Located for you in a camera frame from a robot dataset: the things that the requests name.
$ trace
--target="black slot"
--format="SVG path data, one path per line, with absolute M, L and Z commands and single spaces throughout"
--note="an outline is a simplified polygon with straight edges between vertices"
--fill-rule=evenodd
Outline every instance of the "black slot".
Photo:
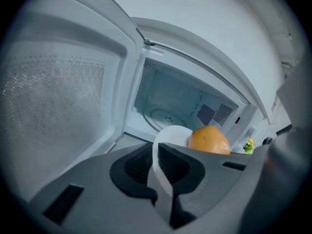
M 242 164 L 237 164 L 237 163 L 233 163 L 233 162 L 225 162 L 223 164 L 223 166 L 235 169 L 235 170 L 240 170 L 240 171 L 244 171 L 246 168 L 246 165 L 242 165 Z
M 81 186 L 69 185 L 43 215 L 60 225 L 70 209 L 74 206 L 82 191 L 83 188 Z

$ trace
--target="yellow-orange round object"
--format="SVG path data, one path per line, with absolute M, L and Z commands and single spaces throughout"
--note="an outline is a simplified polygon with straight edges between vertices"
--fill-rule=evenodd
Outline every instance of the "yellow-orange round object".
M 215 126 L 205 126 L 192 132 L 188 147 L 215 154 L 230 154 L 228 140 Z

